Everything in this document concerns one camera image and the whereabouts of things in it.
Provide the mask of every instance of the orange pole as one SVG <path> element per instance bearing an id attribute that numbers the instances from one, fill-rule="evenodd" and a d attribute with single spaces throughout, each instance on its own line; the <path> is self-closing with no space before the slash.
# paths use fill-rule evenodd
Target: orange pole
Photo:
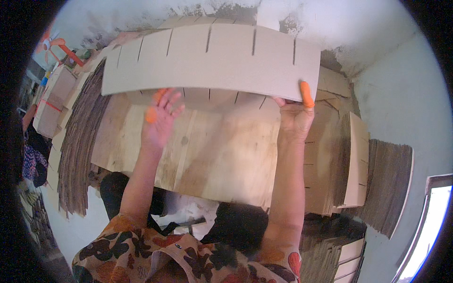
<path id="1" fill-rule="evenodd" d="M 66 47 L 66 45 L 59 45 L 59 47 L 69 56 L 69 58 L 71 58 L 72 60 L 74 60 L 75 63 L 77 63 L 77 65 L 83 67 L 83 62 L 80 61 L 79 57 L 77 57 L 74 52 L 72 52 L 71 50 L 69 50 L 69 48 Z"/>

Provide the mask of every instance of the floor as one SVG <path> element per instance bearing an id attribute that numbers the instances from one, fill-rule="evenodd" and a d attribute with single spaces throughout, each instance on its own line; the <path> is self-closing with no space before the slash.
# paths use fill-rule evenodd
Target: floor
<path id="1" fill-rule="evenodd" d="M 28 183 L 28 187 L 31 190 L 35 189 L 32 183 Z M 88 187 L 87 215 L 81 217 L 77 214 L 69 214 L 69 219 L 66 219 L 64 213 L 58 211 L 52 204 L 51 199 L 54 197 L 52 195 L 54 191 L 45 186 L 36 188 L 36 190 L 41 190 L 43 194 L 44 206 L 53 236 L 68 266 L 71 266 L 75 254 L 99 236 L 109 222 L 101 196 L 95 188 Z M 193 226 L 193 235 L 199 240 L 214 225 L 217 207 L 219 206 L 216 201 L 173 192 L 168 195 L 166 204 L 168 205 L 168 214 L 164 217 L 153 217 L 159 226 L 166 226 L 172 221 L 182 223 L 196 220 L 203 216 L 206 219 L 206 223 Z M 188 229 L 177 228 L 174 232 L 175 234 L 187 233 Z"/>

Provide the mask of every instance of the floral blouse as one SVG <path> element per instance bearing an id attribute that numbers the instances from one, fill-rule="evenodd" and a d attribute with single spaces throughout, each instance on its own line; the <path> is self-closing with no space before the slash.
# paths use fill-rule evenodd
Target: floral blouse
<path id="1" fill-rule="evenodd" d="M 115 216 L 96 240 L 75 255 L 76 281 L 145 282 L 173 259 L 190 283 L 300 283 L 298 247 L 284 246 L 249 261 L 226 245 L 203 245 L 190 234 L 164 237 L 137 227 L 132 218 Z"/>

